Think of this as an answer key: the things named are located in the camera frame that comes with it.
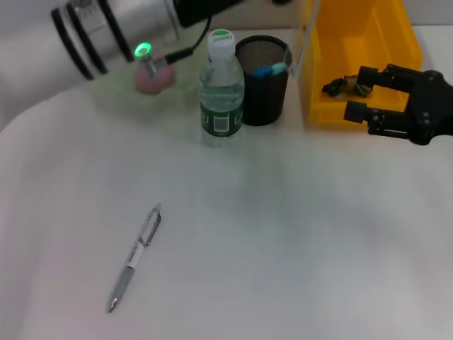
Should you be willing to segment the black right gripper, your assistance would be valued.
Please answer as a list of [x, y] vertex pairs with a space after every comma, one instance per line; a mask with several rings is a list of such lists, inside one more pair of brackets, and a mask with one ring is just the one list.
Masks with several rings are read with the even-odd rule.
[[435, 137], [452, 136], [452, 85], [445, 81], [442, 73], [421, 72], [394, 64], [388, 64], [381, 72], [377, 68], [361, 66], [357, 84], [410, 92], [406, 106], [409, 115], [370, 108], [366, 103], [346, 103], [344, 120], [366, 123], [370, 135], [408, 138], [413, 144], [422, 146]]

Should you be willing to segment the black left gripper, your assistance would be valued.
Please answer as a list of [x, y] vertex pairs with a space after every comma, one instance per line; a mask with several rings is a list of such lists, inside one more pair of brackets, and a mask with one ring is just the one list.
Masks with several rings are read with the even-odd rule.
[[[291, 2], [292, 0], [272, 0], [276, 5], [287, 5]], [[180, 25], [188, 28], [239, 3], [241, 0], [175, 0], [175, 10]]]

